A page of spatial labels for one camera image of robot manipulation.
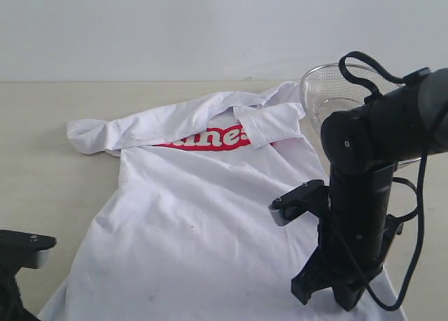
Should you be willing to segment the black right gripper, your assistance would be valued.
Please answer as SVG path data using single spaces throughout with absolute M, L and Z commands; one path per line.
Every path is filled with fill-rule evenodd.
M 393 164 L 381 164 L 358 176 L 336 169 L 330 183 L 312 180 L 311 211 L 318 217 L 318 245 L 290 282 L 294 296 L 311 296 L 331 287 L 336 303 L 351 311 L 366 284 L 382 272 L 387 209 Z

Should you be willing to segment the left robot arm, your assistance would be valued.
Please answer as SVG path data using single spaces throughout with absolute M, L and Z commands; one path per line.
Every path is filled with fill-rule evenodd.
M 1 321 L 39 321 L 23 305 L 13 274 L 1 267 Z

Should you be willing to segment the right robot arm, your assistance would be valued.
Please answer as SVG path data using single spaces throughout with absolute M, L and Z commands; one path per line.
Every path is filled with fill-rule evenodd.
M 353 309 L 383 269 L 395 237 L 409 220 L 418 222 L 418 241 L 395 303 L 397 310 L 416 268 L 424 236 L 424 176 L 414 188 L 416 208 L 396 217 L 388 212 L 397 165 L 447 151 L 447 70 L 420 69 L 380 94 L 375 85 L 360 107 L 335 111 L 321 126 L 330 162 L 330 181 L 310 180 L 284 196 L 283 218 L 304 213 L 318 218 L 318 245 L 292 279 L 293 295 L 306 304 L 326 288 L 346 311 Z

